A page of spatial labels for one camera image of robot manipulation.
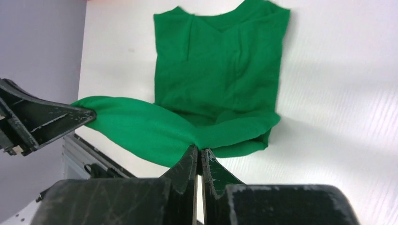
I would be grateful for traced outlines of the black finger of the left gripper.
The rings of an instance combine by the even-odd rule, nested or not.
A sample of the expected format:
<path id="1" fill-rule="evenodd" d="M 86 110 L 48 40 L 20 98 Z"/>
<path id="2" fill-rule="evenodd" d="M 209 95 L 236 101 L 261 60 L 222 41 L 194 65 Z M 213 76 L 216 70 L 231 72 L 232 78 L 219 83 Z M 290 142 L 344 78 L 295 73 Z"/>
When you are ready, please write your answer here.
<path id="1" fill-rule="evenodd" d="M 96 118 L 94 110 L 37 98 L 0 80 L 0 148 L 27 156 Z"/>

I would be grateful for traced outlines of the green t-shirt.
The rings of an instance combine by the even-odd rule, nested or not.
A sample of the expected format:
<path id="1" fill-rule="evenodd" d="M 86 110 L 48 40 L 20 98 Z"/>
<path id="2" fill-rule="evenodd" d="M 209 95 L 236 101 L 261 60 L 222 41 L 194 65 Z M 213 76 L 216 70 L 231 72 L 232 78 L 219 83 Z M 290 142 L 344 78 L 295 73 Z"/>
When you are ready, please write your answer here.
<path id="1" fill-rule="evenodd" d="M 176 7 L 155 14 L 154 102 L 91 96 L 74 106 L 94 110 L 88 127 L 135 156 L 172 167 L 186 149 L 218 158 L 268 147 L 276 113 L 283 38 L 290 10 L 245 0 L 221 15 Z"/>

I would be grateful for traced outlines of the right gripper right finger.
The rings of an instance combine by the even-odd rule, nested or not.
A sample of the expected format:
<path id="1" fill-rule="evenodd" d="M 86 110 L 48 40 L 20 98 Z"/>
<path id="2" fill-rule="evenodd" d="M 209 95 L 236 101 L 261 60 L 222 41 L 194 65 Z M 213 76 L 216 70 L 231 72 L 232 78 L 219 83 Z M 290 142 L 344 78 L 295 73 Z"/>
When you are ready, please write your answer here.
<path id="1" fill-rule="evenodd" d="M 211 149 L 201 151 L 202 194 L 206 225 L 230 225 L 230 206 L 225 188 L 243 182 L 222 166 Z"/>

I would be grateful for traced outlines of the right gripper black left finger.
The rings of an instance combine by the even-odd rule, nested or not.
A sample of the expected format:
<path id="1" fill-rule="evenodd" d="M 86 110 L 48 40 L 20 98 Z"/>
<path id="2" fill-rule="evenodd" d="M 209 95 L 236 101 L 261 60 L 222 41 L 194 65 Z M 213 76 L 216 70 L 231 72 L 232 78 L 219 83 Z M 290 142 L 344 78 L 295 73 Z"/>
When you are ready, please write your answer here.
<path id="1" fill-rule="evenodd" d="M 165 207 L 165 225 L 197 224 L 198 148 L 191 145 L 162 178 L 171 182 Z"/>

